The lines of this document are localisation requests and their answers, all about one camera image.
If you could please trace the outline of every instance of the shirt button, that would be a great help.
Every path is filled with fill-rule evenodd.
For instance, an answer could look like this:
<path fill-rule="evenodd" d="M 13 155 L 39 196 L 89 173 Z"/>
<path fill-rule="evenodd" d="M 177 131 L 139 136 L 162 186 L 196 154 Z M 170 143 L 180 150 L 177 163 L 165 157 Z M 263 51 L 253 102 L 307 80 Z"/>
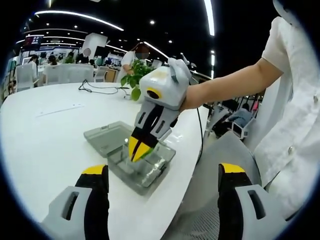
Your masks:
<path fill-rule="evenodd" d="M 288 148 L 288 154 L 292 154 L 293 151 L 294 151 L 294 147 L 293 147 L 293 146 L 290 146 L 290 147 Z"/>
<path fill-rule="evenodd" d="M 318 99 L 317 94 L 313 95 L 313 101 L 314 101 L 315 104 L 318 102 L 318 100 L 319 99 Z"/>

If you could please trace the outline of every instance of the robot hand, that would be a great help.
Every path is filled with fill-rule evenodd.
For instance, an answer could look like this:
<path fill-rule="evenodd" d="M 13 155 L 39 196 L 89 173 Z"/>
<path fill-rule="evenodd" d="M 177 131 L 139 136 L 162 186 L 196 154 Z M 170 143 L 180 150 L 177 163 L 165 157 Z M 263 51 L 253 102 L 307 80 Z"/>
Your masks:
<path fill-rule="evenodd" d="M 177 123 L 192 75 L 181 59 L 169 58 L 168 65 L 155 69 L 139 82 L 144 102 L 128 143 L 132 162 L 151 153 Z"/>

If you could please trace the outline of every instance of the white shirt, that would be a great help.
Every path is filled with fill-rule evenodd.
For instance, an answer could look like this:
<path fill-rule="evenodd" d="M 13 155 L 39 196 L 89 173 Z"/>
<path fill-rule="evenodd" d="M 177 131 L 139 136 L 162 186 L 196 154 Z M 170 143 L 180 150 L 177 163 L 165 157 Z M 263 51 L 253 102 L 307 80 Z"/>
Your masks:
<path fill-rule="evenodd" d="M 284 72 L 293 96 L 279 121 L 254 150 L 262 186 L 290 217 L 302 207 L 316 184 L 320 163 L 320 70 L 302 29 L 281 17 L 272 21 L 262 58 Z"/>
<path fill-rule="evenodd" d="M 30 64 L 32 65 L 32 77 L 33 79 L 37 79 L 38 78 L 37 64 L 34 61 L 31 61 Z"/>
<path fill-rule="evenodd" d="M 132 64 L 134 63 L 135 60 L 137 60 L 138 58 L 136 57 L 135 55 L 135 52 L 134 51 L 128 51 L 122 58 L 121 60 L 121 69 L 119 71 L 119 74 L 116 78 L 116 83 L 120 83 L 121 82 L 121 79 L 127 75 L 127 72 L 124 70 L 123 66 L 124 65 L 129 65 L 129 66 L 132 66 Z"/>

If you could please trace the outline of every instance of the display screen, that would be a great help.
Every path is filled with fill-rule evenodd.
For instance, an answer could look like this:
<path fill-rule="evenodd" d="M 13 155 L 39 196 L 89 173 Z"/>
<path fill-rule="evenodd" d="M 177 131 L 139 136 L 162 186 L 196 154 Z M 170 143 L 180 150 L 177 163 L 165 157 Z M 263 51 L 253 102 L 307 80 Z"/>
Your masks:
<path fill-rule="evenodd" d="M 23 48 L 28 50 L 37 50 L 41 46 L 42 36 L 27 36 L 23 43 Z"/>

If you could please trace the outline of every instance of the white round table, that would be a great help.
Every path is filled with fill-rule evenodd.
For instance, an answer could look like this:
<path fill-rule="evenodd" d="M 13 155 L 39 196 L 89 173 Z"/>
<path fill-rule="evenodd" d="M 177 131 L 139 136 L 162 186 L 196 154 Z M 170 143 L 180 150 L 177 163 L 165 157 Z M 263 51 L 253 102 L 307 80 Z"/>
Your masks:
<path fill-rule="evenodd" d="M 98 87 L 118 83 L 91 83 Z M 50 202 L 82 171 L 106 164 L 86 141 L 85 131 L 116 121 L 133 125 L 141 105 L 113 95 L 79 91 L 80 83 L 32 88 L 8 96 L 0 111 L 4 169 L 35 221 L 48 214 Z M 114 89 L 93 89 L 112 93 Z M 202 135 L 208 110 L 199 108 Z M 185 195 L 201 147 L 197 111 L 186 110 L 165 140 L 176 150 L 170 168 L 152 195 L 140 196 L 109 173 L 108 232 L 111 240 L 160 240 Z"/>

